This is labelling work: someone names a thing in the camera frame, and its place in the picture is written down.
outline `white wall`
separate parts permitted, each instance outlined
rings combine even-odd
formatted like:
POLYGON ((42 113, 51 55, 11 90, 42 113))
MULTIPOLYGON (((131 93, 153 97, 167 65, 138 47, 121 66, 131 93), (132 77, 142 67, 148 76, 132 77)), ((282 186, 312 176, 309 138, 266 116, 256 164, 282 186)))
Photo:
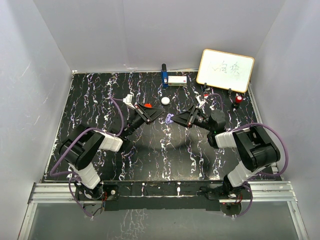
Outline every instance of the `white wall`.
POLYGON ((79 72, 198 68, 204 49, 255 57, 284 0, 34 0, 79 72))
POLYGON ((251 82, 263 121, 289 148, 292 181, 311 240, 320 235, 320 2, 287 0, 258 55, 251 82))
POLYGON ((71 75, 33 1, 0 1, 0 239, 18 237, 71 75))

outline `gray floor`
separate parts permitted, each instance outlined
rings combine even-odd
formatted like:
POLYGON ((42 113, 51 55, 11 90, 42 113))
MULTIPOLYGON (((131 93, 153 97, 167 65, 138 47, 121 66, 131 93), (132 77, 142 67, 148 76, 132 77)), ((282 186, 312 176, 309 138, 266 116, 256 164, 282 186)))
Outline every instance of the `gray floor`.
POLYGON ((38 204, 29 240, 297 240, 286 202, 254 202, 237 219, 201 209, 103 212, 91 221, 74 203, 38 204))

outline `table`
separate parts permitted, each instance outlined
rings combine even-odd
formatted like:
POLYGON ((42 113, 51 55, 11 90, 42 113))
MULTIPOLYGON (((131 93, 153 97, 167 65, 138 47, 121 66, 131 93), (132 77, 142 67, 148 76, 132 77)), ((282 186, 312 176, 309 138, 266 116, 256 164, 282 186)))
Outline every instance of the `table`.
MULTIPOLYGON (((131 144, 123 152, 99 150, 93 159, 94 168, 104 181, 199 181, 222 180, 238 164, 236 149, 214 149, 207 142, 208 131, 197 126, 190 129, 176 123, 166 124, 168 113, 177 114, 196 103, 196 96, 203 92, 203 85, 196 82, 197 72, 169 72, 172 76, 187 76, 186 87, 162 88, 160 72, 134 73, 81 73, 73 76, 69 96, 54 143, 43 182, 65 182, 66 176, 50 177, 49 172, 59 159, 55 147, 80 123, 90 127, 110 130, 120 121, 117 108, 108 99, 123 98, 134 94, 134 101, 164 108, 153 124, 143 124, 129 137, 131 144), (163 106, 161 98, 171 99, 163 106)), ((243 101, 238 109, 231 107, 236 93, 208 87, 206 93, 217 93, 207 100, 204 112, 223 110, 226 128, 233 129, 247 123, 257 122, 248 92, 242 93, 243 101)), ((129 109, 120 103, 124 118, 129 109)), ((62 161, 57 171, 66 171, 69 165, 62 161)))

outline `white ball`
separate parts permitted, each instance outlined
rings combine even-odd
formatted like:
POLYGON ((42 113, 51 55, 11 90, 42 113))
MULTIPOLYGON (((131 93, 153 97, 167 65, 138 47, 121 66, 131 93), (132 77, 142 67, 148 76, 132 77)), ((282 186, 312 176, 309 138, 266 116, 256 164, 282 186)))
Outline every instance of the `white ball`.
POLYGON ((168 105, 168 104, 170 103, 170 99, 165 96, 165 97, 163 97, 163 98, 161 99, 161 103, 162 103, 163 105, 168 105))

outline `black marble table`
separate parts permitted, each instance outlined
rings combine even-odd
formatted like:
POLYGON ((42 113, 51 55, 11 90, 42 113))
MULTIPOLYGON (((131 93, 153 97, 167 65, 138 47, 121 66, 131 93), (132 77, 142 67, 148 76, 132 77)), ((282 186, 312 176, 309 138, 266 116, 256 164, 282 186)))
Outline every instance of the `black marble table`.
MULTIPOLYGON (((76 74, 69 91, 61 124, 56 136, 55 147, 67 137, 80 123, 106 131, 120 116, 108 95, 123 98, 134 94, 137 103, 150 103, 153 107, 162 107, 165 113, 153 124, 143 124, 129 137, 131 145, 123 152, 99 150, 93 159, 93 165, 105 181, 197 181, 222 180, 239 162, 236 149, 214 149, 207 142, 208 131, 197 126, 187 129, 178 124, 166 124, 168 113, 177 114, 195 103, 196 95, 202 93, 203 85, 196 82, 197 72, 169 72, 169 75, 187 76, 187 87, 162 88, 160 72, 135 73, 84 73, 76 74), (161 98, 168 97, 171 103, 162 106, 161 98)), ((223 110, 226 116, 226 128, 233 129, 247 123, 256 122, 256 116, 247 93, 242 94, 243 101, 239 109, 231 107, 236 93, 228 95, 227 90, 208 87, 207 93, 218 93, 207 100, 204 112, 210 114, 213 109, 223 110)), ((129 110, 120 102, 124 118, 129 110)), ((48 172, 42 181, 66 181, 66 176, 50 177, 49 171, 59 159, 54 149, 48 172)), ((69 168, 63 161, 57 171, 69 168)))

